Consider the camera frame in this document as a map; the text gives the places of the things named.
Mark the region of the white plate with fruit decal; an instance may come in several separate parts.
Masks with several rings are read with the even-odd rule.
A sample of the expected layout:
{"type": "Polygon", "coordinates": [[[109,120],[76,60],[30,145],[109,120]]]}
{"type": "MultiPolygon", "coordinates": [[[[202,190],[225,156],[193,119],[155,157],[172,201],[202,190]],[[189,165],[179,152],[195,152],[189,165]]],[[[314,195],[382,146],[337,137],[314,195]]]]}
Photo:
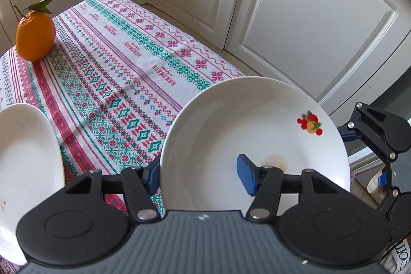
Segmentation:
{"type": "Polygon", "coordinates": [[[281,81],[239,77],[193,98],[174,120],[160,159],[168,210],[246,212],[252,202],[237,158],[298,175],[311,168],[350,189],[348,156],[329,115],[281,81]]]}

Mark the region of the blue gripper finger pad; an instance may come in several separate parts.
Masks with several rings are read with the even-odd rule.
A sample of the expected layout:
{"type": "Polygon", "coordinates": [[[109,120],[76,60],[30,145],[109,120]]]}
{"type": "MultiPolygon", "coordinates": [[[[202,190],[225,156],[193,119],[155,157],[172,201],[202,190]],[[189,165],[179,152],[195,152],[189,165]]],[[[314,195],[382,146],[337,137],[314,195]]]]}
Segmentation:
{"type": "Polygon", "coordinates": [[[355,129],[350,129],[346,126],[340,126],[337,128],[337,130],[342,141],[345,143],[361,139],[361,134],[357,133],[355,129]]]}

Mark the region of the plain white plate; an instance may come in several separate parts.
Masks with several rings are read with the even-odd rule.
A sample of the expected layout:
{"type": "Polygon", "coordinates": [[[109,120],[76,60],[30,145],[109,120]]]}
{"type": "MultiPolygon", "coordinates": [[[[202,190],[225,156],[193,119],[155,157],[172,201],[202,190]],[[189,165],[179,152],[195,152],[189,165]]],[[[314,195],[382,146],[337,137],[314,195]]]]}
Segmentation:
{"type": "Polygon", "coordinates": [[[22,266],[20,218],[66,184],[57,137],[46,116],[28,103],[1,111],[1,256],[22,266]]]}

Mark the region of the patterned red green tablecloth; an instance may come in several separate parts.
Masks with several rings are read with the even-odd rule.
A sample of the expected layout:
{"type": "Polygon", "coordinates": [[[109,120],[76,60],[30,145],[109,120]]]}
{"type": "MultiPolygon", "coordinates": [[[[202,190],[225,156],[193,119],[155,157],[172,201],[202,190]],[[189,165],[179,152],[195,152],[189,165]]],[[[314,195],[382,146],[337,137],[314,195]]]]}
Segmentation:
{"type": "Polygon", "coordinates": [[[84,0],[54,18],[54,47],[30,63],[1,56],[1,106],[29,103],[57,136],[64,178],[117,174],[160,154],[182,108],[247,68],[130,0],[84,0]]]}

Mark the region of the orange with green leaves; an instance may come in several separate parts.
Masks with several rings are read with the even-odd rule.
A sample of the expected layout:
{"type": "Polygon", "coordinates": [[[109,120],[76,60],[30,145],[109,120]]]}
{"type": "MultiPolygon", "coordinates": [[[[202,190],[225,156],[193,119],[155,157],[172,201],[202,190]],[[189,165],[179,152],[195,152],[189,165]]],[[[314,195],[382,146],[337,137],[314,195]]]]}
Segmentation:
{"type": "Polygon", "coordinates": [[[13,4],[21,20],[15,34],[17,54],[26,61],[39,61],[51,51],[56,29],[47,6],[54,0],[42,0],[31,4],[22,11],[13,4]]]}

